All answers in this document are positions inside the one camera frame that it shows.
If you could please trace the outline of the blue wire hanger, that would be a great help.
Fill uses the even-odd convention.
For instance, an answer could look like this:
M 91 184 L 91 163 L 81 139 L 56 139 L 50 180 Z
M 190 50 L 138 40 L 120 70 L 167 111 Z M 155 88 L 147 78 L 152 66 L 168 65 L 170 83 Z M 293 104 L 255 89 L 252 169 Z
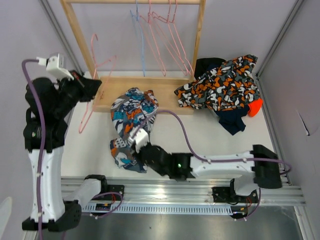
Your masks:
M 131 20 L 134 28 L 134 32 L 137 40 L 140 40 L 140 60 L 142 66 L 142 74 L 146 76 L 146 62 L 145 62 L 145 41 L 144 41 L 144 33 L 140 24 L 140 13 L 139 13 L 139 4 L 136 0 L 135 2 L 135 13 L 130 10 Z

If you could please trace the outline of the navy blue shorts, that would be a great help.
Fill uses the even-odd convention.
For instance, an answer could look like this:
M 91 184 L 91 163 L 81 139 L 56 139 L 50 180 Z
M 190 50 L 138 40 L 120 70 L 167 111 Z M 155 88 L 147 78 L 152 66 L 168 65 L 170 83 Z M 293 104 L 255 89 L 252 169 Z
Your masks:
M 247 115 L 248 110 L 242 108 L 227 111 L 216 111 L 215 113 L 219 118 L 219 124 L 232 136 L 245 130 L 246 125 L 243 122 L 242 117 Z

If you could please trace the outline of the black shorts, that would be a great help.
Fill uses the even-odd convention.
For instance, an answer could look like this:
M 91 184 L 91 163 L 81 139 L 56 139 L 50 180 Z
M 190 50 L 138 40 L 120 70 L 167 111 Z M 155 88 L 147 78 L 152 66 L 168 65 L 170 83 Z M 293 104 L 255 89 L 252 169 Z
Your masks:
M 197 79 L 201 77 L 207 71 L 220 67 L 226 60 L 218 57 L 199 58 L 196 60 L 194 77 Z

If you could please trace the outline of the orange grey camouflage shorts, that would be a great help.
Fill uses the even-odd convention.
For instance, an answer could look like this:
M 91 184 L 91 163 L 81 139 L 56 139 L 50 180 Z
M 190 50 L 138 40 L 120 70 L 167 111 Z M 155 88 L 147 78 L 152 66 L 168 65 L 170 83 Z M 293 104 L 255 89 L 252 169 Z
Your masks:
M 219 112 L 241 109 L 258 100 L 260 92 L 252 76 L 257 61 L 252 54 L 239 56 L 178 87 L 174 94 L 179 106 Z

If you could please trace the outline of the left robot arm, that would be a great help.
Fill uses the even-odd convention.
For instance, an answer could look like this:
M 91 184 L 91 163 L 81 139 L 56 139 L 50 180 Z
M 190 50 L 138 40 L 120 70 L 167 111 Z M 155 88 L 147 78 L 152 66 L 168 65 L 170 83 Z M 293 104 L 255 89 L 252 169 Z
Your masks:
M 109 188 L 104 175 L 91 174 L 69 196 L 62 196 L 61 165 L 68 124 L 66 116 L 79 102 L 90 102 L 102 82 L 72 70 L 54 84 L 47 77 L 28 82 L 25 100 L 24 145 L 32 169 L 33 205 L 24 231 L 64 232 L 78 226 L 82 208 L 92 199 L 103 200 Z

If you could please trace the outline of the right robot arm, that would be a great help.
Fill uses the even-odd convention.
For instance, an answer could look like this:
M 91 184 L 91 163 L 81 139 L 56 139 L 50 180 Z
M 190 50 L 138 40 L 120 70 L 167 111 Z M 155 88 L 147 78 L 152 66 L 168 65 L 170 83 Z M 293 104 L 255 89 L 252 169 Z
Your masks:
M 133 147 L 131 152 L 138 162 L 176 181 L 231 176 L 228 196 L 234 202 L 241 201 L 257 188 L 273 190 L 283 186 L 278 156 L 261 144 L 242 153 L 218 156 L 168 153 L 150 143 L 139 150 Z

